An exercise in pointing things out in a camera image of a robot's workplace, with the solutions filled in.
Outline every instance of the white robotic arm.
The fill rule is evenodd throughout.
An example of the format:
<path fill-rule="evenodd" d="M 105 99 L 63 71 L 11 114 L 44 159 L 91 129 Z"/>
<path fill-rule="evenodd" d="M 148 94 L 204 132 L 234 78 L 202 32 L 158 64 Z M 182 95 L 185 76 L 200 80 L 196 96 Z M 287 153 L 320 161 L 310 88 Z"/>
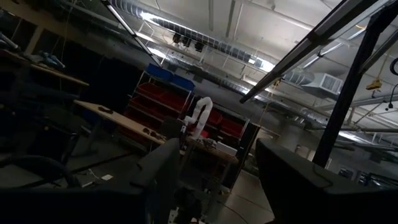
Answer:
<path fill-rule="evenodd" d="M 201 109 L 205 106 L 205 110 L 200 115 Z M 210 97 L 204 97 L 198 100 L 195 109 L 193 110 L 192 117 L 186 116 L 184 122 L 186 125 L 193 124 L 197 121 L 199 115 L 198 124 L 193 132 L 193 138 L 197 139 L 200 136 L 201 131 L 205 127 L 207 119 L 209 118 L 210 111 L 213 108 L 213 102 L 211 101 Z"/>

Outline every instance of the shelving unit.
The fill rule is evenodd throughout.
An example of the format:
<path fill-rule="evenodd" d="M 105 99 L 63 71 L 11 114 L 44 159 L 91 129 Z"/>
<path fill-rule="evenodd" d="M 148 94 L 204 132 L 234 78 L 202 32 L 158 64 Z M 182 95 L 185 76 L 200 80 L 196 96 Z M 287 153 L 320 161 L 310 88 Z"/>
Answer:
<path fill-rule="evenodd" d="M 213 104 L 206 128 L 216 129 L 225 136 L 241 140 L 250 119 L 230 111 L 220 105 Z"/>
<path fill-rule="evenodd" d="M 194 84 L 168 70 L 149 65 L 143 71 L 124 113 L 148 128 L 158 130 L 166 116 L 183 118 L 193 100 Z M 119 129 L 129 138 L 141 139 Z"/>

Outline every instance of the ceiling light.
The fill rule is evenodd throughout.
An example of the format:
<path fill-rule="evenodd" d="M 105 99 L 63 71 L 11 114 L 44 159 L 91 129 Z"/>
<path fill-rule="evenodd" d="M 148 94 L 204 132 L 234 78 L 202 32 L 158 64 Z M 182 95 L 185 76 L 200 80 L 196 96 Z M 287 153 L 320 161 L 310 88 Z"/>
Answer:
<path fill-rule="evenodd" d="M 149 51 L 152 53 L 152 54 L 154 54 L 154 55 L 156 55 L 156 56 L 159 56 L 159 57 L 161 57 L 161 58 L 166 58 L 167 56 L 166 56 L 166 54 L 164 54 L 163 52 L 161 52 L 161 51 L 159 51 L 159 50 L 157 50 L 157 49 L 153 49 L 153 48 L 148 48 L 149 49 Z"/>
<path fill-rule="evenodd" d="M 123 19 L 123 17 L 115 10 L 115 8 L 107 1 L 107 0 L 102 0 L 101 1 L 107 8 L 108 10 L 112 13 L 112 15 L 120 22 L 120 24 L 130 33 L 131 37 L 134 38 L 134 40 L 140 45 L 142 49 L 153 59 L 153 61 L 159 66 L 162 67 L 160 64 L 160 61 L 153 56 L 152 52 L 148 49 L 148 47 L 142 43 L 140 38 L 138 38 L 137 33 L 132 30 L 127 22 Z"/>

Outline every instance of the metal frame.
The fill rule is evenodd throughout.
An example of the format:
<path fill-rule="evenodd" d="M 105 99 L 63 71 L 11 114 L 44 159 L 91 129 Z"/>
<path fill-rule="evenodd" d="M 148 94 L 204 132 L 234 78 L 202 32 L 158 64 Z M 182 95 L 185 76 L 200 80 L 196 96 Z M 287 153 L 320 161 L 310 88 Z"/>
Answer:
<path fill-rule="evenodd" d="M 363 74 L 398 40 L 398 37 L 393 34 L 388 41 L 372 54 L 380 34 L 397 15 L 398 1 L 395 1 L 371 17 L 363 41 L 359 46 L 352 67 L 313 158 L 313 162 L 319 166 L 326 166 Z"/>

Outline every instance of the desk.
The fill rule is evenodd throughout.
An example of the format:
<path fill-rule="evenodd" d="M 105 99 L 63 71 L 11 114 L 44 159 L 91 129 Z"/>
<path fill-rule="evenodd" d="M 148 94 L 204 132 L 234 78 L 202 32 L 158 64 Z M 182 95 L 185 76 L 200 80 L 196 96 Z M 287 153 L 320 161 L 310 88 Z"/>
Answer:
<path fill-rule="evenodd" d="M 193 139 L 192 137 L 187 137 L 187 144 L 188 144 L 188 149 L 182 159 L 180 172 L 183 169 L 184 165 L 187 163 L 188 158 L 190 157 L 190 154 L 192 153 L 192 151 L 195 148 L 197 148 L 201 151 L 208 152 L 208 153 L 227 162 L 226 167 L 224 168 L 224 171 L 223 171 L 221 177 L 218 179 L 218 181 L 216 183 L 216 187 L 211 191 L 210 200 L 209 200 L 206 212 L 205 212 L 205 213 L 209 213 L 210 210 L 212 209 L 214 203 L 216 202 L 216 197 L 217 197 L 218 192 L 220 191 L 221 185 L 223 184 L 223 181 L 229 171 L 229 168 L 231 167 L 231 164 L 238 164 L 239 160 L 235 156 L 231 156 L 225 152 L 221 152 L 214 147 L 205 146 L 202 142 L 197 141 L 197 140 Z"/>
<path fill-rule="evenodd" d="M 112 122 L 114 122 L 114 123 L 116 123 L 116 124 L 118 124 L 120 126 L 123 126 L 123 127 L 127 128 L 128 130 L 131 130 L 131 131 L 133 131 L 133 132 L 135 132 L 137 134 L 140 134 L 141 136 L 145 137 L 148 140 L 151 140 L 152 142 L 155 142 L 157 144 L 164 144 L 165 143 L 165 141 L 163 139 L 157 139 L 157 138 L 151 136 L 150 134 L 145 133 L 143 131 L 144 128 L 148 129 L 149 131 L 153 131 L 153 130 L 147 128 L 146 126 L 144 126 L 144 125 L 142 125 L 140 123 L 137 123 L 137 122 L 135 122 L 135 121 L 133 121 L 133 120 L 131 120 L 131 119 L 129 119 L 129 118 L 127 118 L 127 117 L 115 112 L 115 111 L 113 111 L 112 114 L 109 114 L 109 113 L 100 111 L 98 109 L 98 107 L 100 107 L 100 106 L 105 108 L 105 109 L 107 109 L 107 107 L 105 107 L 105 106 L 97 105 L 95 103 L 84 102 L 84 101 L 80 101 L 80 100 L 74 100 L 73 102 L 75 104 L 77 104 L 77 105 L 80 105 L 80 106 L 82 106 L 82 107 L 84 107 L 84 108 L 86 108 L 86 109 L 88 109 L 88 110 L 100 115 L 102 119 L 110 120 L 110 121 L 112 121 Z M 94 138 L 95 138 L 96 134 L 100 130 L 100 128 L 101 128 L 101 120 L 99 120 L 94 125 L 94 128 L 91 130 L 90 136 L 88 138 L 88 145 L 87 145 L 87 148 L 88 148 L 87 150 L 88 151 L 91 149 L 91 145 L 92 145 L 92 143 L 94 141 Z"/>
<path fill-rule="evenodd" d="M 52 68 L 50 68 L 50 67 L 48 67 L 48 66 L 46 66 L 46 65 L 44 65 L 42 63 L 36 64 L 34 62 L 28 61 L 28 60 L 24 59 L 23 57 L 21 57 L 20 55 L 12 53 L 12 52 L 10 52 L 8 50 L 0 50 L 0 57 L 7 57 L 7 58 L 9 58 L 9 59 L 11 59 L 11 60 L 13 60 L 13 61 L 15 61 L 17 63 L 21 63 L 23 65 L 27 65 L 30 68 L 33 68 L 35 70 L 39 70 L 39 71 L 45 72 L 45 73 L 47 73 L 49 75 L 53 75 L 53 76 L 59 77 L 59 78 L 64 79 L 64 80 L 68 80 L 68 81 L 77 83 L 77 84 L 79 84 L 81 86 L 89 86 L 90 85 L 88 83 L 85 83 L 85 82 L 77 79 L 77 78 L 73 78 L 73 77 L 71 77 L 69 75 L 66 75 L 66 74 L 62 73 L 62 72 L 56 71 L 56 70 L 54 70 L 54 69 L 52 69 Z"/>

